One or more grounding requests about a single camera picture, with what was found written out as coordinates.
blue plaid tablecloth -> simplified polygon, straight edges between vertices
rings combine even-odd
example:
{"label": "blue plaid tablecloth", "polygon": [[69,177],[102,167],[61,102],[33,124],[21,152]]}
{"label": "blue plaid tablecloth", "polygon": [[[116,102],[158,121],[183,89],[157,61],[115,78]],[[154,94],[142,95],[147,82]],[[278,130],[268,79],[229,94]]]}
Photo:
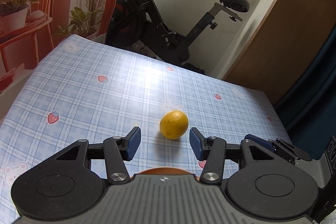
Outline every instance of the blue plaid tablecloth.
{"label": "blue plaid tablecloth", "polygon": [[[173,109],[189,118],[179,140],[159,132]],[[45,57],[19,93],[0,127],[0,223],[17,217],[11,200],[15,178],[78,139],[101,143],[142,133],[130,175],[155,166],[175,166],[200,175],[189,144],[189,129],[240,143],[252,133],[290,141],[266,95],[200,75],[136,53],[72,35]],[[92,170],[106,178],[103,160]],[[224,176],[238,170],[226,161]]]}

lemon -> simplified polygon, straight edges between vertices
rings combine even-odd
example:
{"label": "lemon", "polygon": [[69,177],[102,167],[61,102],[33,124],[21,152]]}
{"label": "lemon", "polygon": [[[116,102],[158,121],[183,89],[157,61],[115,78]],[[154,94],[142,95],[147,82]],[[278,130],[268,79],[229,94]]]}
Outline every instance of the lemon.
{"label": "lemon", "polygon": [[162,117],[160,131],[167,139],[176,140],[186,132],[188,125],[187,115],[182,111],[173,110]]}

bike seat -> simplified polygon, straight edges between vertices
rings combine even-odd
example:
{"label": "bike seat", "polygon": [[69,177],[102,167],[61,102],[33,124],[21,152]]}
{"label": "bike seat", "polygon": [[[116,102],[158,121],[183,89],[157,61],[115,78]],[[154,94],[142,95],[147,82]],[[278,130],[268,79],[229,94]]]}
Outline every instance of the bike seat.
{"label": "bike seat", "polygon": [[250,9],[250,4],[247,0],[219,0],[224,6],[237,12],[246,13]]}

exercise bike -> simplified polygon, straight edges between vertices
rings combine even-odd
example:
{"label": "exercise bike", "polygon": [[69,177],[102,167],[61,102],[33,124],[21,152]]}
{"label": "exercise bike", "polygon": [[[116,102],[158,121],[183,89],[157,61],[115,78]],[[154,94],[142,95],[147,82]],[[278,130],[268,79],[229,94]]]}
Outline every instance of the exercise bike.
{"label": "exercise bike", "polygon": [[219,0],[206,12],[187,36],[170,30],[163,22],[154,0],[117,0],[113,11],[105,44],[126,48],[140,40],[161,60],[182,66],[188,60],[188,47],[210,25],[213,30],[217,23],[215,16],[222,10],[233,21],[242,21],[232,10],[246,13],[250,4],[247,0]]}

wooden panel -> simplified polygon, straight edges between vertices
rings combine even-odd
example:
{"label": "wooden panel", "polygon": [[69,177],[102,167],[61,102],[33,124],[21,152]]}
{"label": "wooden panel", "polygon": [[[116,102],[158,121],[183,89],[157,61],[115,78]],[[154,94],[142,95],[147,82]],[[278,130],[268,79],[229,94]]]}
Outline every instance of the wooden panel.
{"label": "wooden panel", "polygon": [[336,0],[277,0],[223,80],[276,103],[302,75],[336,22]]}

